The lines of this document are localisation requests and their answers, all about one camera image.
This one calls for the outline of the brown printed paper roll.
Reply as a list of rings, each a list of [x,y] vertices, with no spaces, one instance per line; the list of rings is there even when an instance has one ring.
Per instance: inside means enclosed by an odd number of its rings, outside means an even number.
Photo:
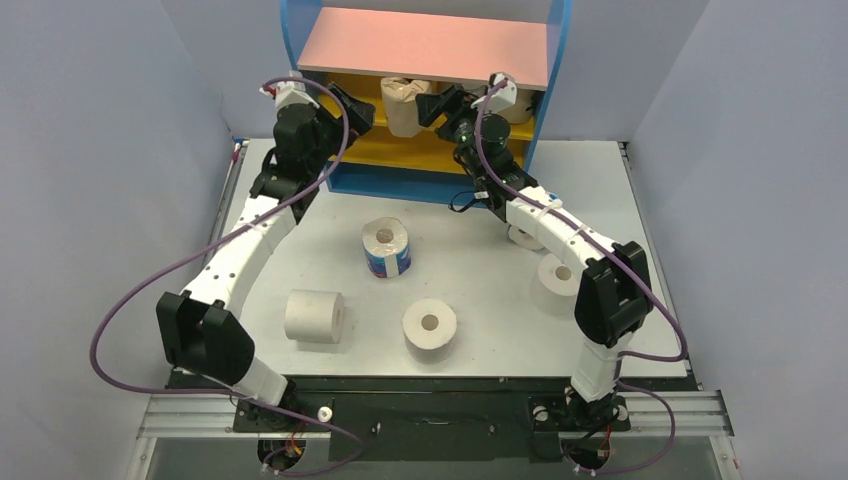
[[[380,93],[390,133],[400,138],[416,136],[422,130],[418,122],[416,97],[433,92],[434,83],[429,80],[381,78]]]

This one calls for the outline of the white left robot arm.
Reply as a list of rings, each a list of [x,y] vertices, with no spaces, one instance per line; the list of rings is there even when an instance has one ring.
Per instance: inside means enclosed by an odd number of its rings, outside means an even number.
[[[327,91],[337,114],[295,82],[272,87],[274,145],[227,242],[181,293],[166,292],[156,305],[167,361],[260,401],[260,418],[275,430],[297,420],[294,387],[259,359],[239,316],[274,250],[317,195],[328,162],[374,126],[374,104],[334,83]]]

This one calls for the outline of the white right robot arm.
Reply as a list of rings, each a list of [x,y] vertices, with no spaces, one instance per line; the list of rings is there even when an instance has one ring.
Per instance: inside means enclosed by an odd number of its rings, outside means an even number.
[[[647,256],[636,242],[617,243],[586,226],[517,164],[507,146],[510,123],[499,114],[517,93],[498,73],[483,97],[456,86],[419,94],[418,122],[428,127],[443,117],[436,134],[454,144],[453,159],[472,179],[475,203],[529,234],[580,278],[574,319],[583,343],[564,413],[577,430],[606,427],[627,418],[616,396],[619,355],[653,309]]]

